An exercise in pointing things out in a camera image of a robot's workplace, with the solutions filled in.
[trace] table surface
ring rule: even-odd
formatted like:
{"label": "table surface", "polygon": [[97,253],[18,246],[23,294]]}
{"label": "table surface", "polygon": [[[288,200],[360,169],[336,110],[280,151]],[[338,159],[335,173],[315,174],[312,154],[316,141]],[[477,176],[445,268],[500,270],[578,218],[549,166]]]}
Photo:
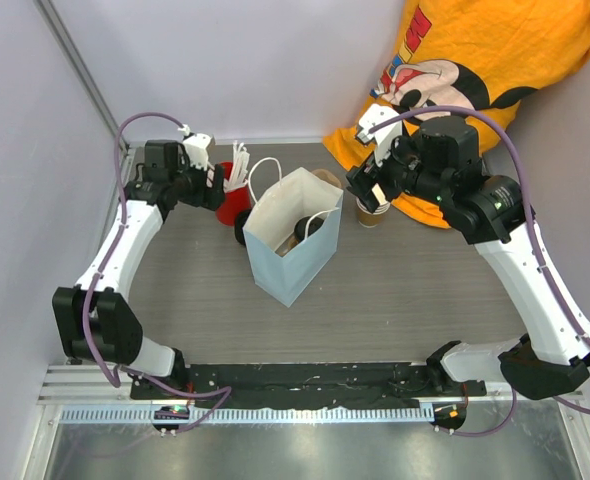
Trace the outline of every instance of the table surface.
{"label": "table surface", "polygon": [[[284,174],[343,169],[321,144],[250,145]],[[211,161],[230,160],[218,146]],[[270,164],[253,176],[274,183]],[[419,361],[450,340],[485,343],[525,333],[501,283],[456,231],[391,209],[366,229],[344,195],[337,253],[290,308],[257,287],[244,247],[213,212],[179,205],[151,242],[130,305],[145,335],[188,363]]]}

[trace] light blue paper bag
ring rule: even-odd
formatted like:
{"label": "light blue paper bag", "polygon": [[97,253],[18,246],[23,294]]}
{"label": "light blue paper bag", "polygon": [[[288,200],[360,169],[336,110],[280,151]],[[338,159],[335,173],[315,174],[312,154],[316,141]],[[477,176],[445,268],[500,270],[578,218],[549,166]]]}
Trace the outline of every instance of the light blue paper bag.
{"label": "light blue paper bag", "polygon": [[[265,160],[277,163],[279,182],[257,200],[251,177]],[[244,226],[244,238],[253,277],[258,286],[290,307],[337,250],[344,192],[305,168],[282,178],[282,168],[274,158],[257,162],[248,181],[255,206]],[[285,256],[275,253],[295,224],[308,216],[323,218],[324,224]]]}

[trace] paper cup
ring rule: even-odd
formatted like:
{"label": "paper cup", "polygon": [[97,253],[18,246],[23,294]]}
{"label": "paper cup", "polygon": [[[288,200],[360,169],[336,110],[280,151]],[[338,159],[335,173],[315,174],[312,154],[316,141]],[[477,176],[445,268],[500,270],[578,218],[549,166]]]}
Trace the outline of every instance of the paper cup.
{"label": "paper cup", "polygon": [[380,224],[382,220],[384,220],[384,214],[388,212],[388,209],[391,207],[389,202],[386,202],[383,205],[380,205],[374,213],[369,212],[366,210],[366,207],[362,202],[357,200],[357,221],[366,228],[373,228]]}

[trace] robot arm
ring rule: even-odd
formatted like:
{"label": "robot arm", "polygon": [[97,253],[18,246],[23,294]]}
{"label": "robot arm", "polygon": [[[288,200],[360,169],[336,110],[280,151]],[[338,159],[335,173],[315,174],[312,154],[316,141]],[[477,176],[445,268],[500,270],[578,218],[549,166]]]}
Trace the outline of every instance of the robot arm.
{"label": "robot arm", "polygon": [[[528,332],[512,342],[513,348],[455,345],[443,353],[444,372],[455,381],[503,377],[532,399],[574,391],[589,376],[590,347],[568,322],[539,270],[526,231],[520,186],[508,177],[483,174],[477,131],[461,117],[432,118],[411,137],[401,136],[394,125],[369,133],[396,115],[389,107],[373,105],[360,119],[357,138],[362,143],[375,141],[377,147],[362,166],[348,173],[349,191],[370,211],[379,206],[378,190],[388,201],[405,193],[438,205],[449,225],[475,245],[498,275]],[[590,322],[555,269],[537,225],[536,232],[546,268],[590,338]]]}
{"label": "robot arm", "polygon": [[[181,352],[143,335],[128,306],[128,294],[146,248],[178,201],[210,210],[217,210],[224,201],[223,168],[215,166],[208,179],[207,148],[211,137],[187,134],[182,143],[146,143],[142,177],[130,181],[125,188],[126,227],[94,288],[90,322],[93,340],[106,361],[165,377],[171,385],[182,389],[186,382]],[[53,310],[68,357],[93,360],[82,330],[83,299],[121,227],[118,212],[88,270],[73,288],[60,287],[53,296]]]}

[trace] black round object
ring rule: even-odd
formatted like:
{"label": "black round object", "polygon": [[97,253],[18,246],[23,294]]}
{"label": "black round object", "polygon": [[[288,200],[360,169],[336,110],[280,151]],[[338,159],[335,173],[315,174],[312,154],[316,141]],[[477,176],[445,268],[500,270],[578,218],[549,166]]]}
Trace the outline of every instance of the black round object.
{"label": "black round object", "polygon": [[246,225],[246,220],[248,220],[248,216],[251,214],[252,208],[248,210],[242,210],[237,214],[235,217],[235,240],[240,245],[246,246],[246,240],[244,239],[244,225]]}
{"label": "black round object", "polygon": [[[303,241],[304,237],[306,236],[306,223],[308,222],[309,218],[311,217],[301,218],[295,224],[295,230],[293,233],[295,234],[295,238],[298,242]],[[308,235],[311,236],[312,234],[314,234],[317,230],[320,229],[322,225],[324,225],[324,220],[322,220],[319,217],[315,217],[313,220],[311,220],[311,224],[308,227]]]}

